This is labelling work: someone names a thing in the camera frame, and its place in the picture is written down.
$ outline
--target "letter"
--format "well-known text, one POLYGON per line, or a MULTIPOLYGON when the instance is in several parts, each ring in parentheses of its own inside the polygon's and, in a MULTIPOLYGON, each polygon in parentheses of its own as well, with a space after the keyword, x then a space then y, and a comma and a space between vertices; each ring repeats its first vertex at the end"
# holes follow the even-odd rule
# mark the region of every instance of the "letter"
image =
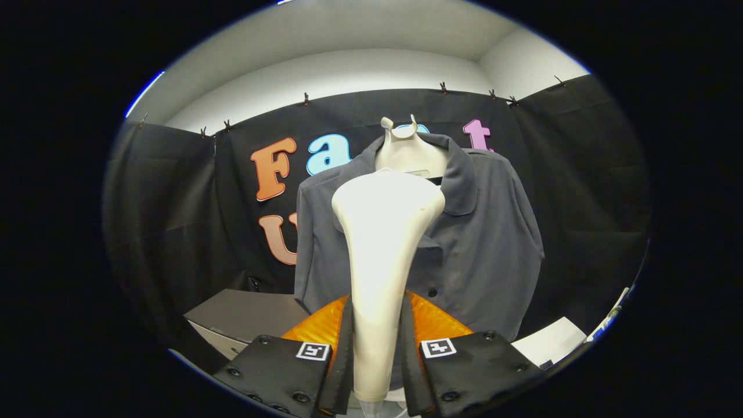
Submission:
MULTIPOLYGON (((289 215, 289 222, 293 223, 294 227, 296 227, 296 213, 289 215)), ((261 219, 258 219, 258 225, 261 225, 266 234, 266 240, 268 241, 268 248, 271 250, 271 254, 284 264, 296 266, 296 253, 287 250, 284 243, 284 235, 281 232, 281 225, 284 225, 284 219, 278 215, 263 216, 261 219)))
POLYGON ((309 150, 314 154, 307 160, 307 173, 310 173, 310 176, 344 165, 351 160, 348 154, 348 139, 343 135, 323 135, 310 142, 309 150), (320 151, 326 144, 328 149, 320 151))
MULTIPOLYGON (((396 127, 395 127, 395 129, 397 129, 397 128, 406 128, 406 127, 408 127, 408 126, 410 126, 410 123, 408 123, 407 125, 400 125, 400 126, 396 126, 396 127)), ((426 127, 425 127, 424 125, 418 125, 418 128, 417 128, 417 129, 416 129, 415 131, 416 131, 416 132, 423 132, 423 133, 426 133, 426 134, 429 134, 429 133, 431 133, 431 132, 430 132, 430 131, 428 130, 428 128, 426 128, 426 127)))
POLYGON ((286 152, 296 151, 296 142, 292 138, 284 138, 275 144, 255 151, 250 160, 256 163, 256 173, 258 175, 258 193, 256 198, 259 202, 272 199, 281 193, 284 193, 286 186, 279 183, 276 179, 276 173, 286 179, 289 175, 289 158, 286 152))
POLYGON ((487 149, 488 151, 493 151, 493 149, 488 148, 487 144, 485 143, 485 137, 490 136, 490 129, 483 127, 479 119, 473 119, 472 122, 464 125, 464 128, 462 130, 464 131, 464 133, 470 135, 472 148, 487 149))

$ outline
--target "shirt collar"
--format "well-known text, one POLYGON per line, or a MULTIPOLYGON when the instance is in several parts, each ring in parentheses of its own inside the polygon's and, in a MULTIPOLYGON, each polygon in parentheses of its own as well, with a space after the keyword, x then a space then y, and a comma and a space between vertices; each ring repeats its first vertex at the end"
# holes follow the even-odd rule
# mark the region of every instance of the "shirt collar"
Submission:
MULTIPOLYGON (((471 157, 446 135, 418 132, 418 136, 429 144, 448 150, 447 168, 441 179, 441 192, 444 194, 444 212, 453 216, 467 215, 475 210, 477 202, 477 183, 475 164, 471 157)), ((356 158, 342 166, 338 175, 338 187, 347 181, 376 171, 374 158, 384 144, 384 135, 366 147, 356 158)), ((338 216, 333 215, 333 223, 343 232, 338 216)))

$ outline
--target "black curtain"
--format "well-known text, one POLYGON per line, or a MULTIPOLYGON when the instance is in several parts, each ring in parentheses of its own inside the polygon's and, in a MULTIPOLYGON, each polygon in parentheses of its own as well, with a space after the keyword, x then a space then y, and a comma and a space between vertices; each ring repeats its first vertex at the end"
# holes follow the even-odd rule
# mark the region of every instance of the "black curtain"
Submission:
POLYGON ((224 357, 183 314, 248 288, 218 210, 213 138, 127 122, 108 160, 103 231, 115 277, 159 342, 205 370, 224 357))
POLYGON ((309 177, 315 138, 346 136, 353 158, 381 135, 382 115, 403 123, 413 113, 430 132, 470 147, 462 126, 479 119, 490 128, 487 146, 522 179, 545 246, 518 338, 562 316, 588 334, 640 266, 649 182, 631 125, 600 82, 586 75, 565 85, 511 104, 457 91, 341 94, 275 109, 214 136, 127 122, 104 190, 111 266, 150 330, 184 350, 183 341, 194 337, 182 315, 222 289, 292 292, 293 266, 270 255, 257 219, 281 216, 286 248, 296 250, 288 215, 309 177), (250 156, 286 137, 296 142, 290 175, 277 176, 286 191, 258 202, 250 156))
POLYGON ((635 279, 649 235, 649 177, 632 125, 595 77, 565 85, 511 106, 546 254, 519 338, 562 316, 592 332, 635 279))

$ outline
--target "collared shirt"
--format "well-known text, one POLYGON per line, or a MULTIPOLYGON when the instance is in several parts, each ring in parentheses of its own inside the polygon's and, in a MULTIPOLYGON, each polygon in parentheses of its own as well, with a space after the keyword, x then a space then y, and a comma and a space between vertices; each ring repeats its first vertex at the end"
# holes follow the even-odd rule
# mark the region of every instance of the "collared shirt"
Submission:
MULTIPOLYGON (((521 181, 495 152, 462 149, 445 135, 418 135, 448 150, 441 180, 446 201, 418 243, 406 288, 472 331, 493 329, 513 341, 545 256, 521 181)), ((331 199, 342 184, 376 171, 383 143, 381 136, 347 164, 299 185, 294 297, 310 313, 351 294, 348 246, 331 199)))

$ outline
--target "white ceiling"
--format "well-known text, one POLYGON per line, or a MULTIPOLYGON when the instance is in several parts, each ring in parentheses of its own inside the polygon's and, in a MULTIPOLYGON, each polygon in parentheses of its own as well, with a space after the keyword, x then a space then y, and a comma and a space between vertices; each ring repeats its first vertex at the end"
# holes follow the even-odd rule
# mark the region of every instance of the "white ceiling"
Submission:
POLYGON ((322 52, 426 51, 477 62, 518 25, 462 0, 294 0, 248 16, 187 51, 129 115, 165 123, 251 71, 322 52))

